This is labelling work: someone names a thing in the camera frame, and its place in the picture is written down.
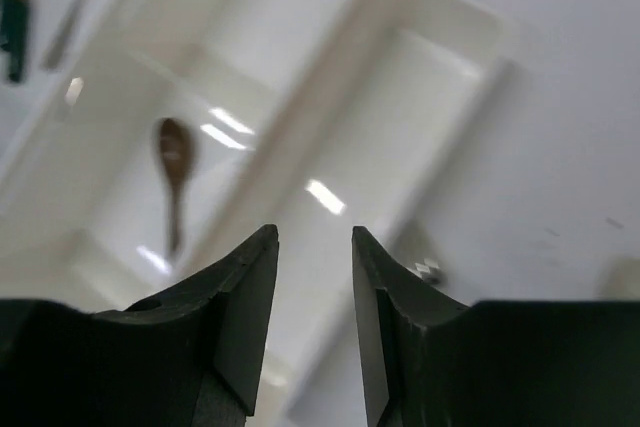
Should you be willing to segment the large silver fork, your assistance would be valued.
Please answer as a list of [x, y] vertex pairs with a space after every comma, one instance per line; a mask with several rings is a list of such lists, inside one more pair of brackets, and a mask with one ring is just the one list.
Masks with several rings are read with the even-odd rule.
[[426, 232], [417, 224], [409, 225], [398, 239], [405, 266], [429, 285], [440, 285], [446, 275], [439, 255]]

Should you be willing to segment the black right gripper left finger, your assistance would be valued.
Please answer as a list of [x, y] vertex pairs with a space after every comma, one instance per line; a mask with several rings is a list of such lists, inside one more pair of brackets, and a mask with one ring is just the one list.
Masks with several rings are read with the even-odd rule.
[[253, 416], [278, 268], [260, 227], [221, 260], [95, 315], [98, 426], [242, 426]]

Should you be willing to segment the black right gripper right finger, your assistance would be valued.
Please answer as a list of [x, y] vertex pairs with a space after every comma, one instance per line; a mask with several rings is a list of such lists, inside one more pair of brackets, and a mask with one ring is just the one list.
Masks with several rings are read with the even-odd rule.
[[367, 228], [353, 228], [351, 245], [367, 424], [445, 426], [429, 334], [467, 307], [398, 263]]

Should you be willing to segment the dark wooden spoon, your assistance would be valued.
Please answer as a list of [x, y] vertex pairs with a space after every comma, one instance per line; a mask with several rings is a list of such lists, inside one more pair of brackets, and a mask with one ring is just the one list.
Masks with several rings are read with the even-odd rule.
[[197, 141], [185, 122], [163, 117], [155, 125], [154, 148], [168, 192], [168, 257], [175, 259], [183, 244], [184, 193], [197, 163]]

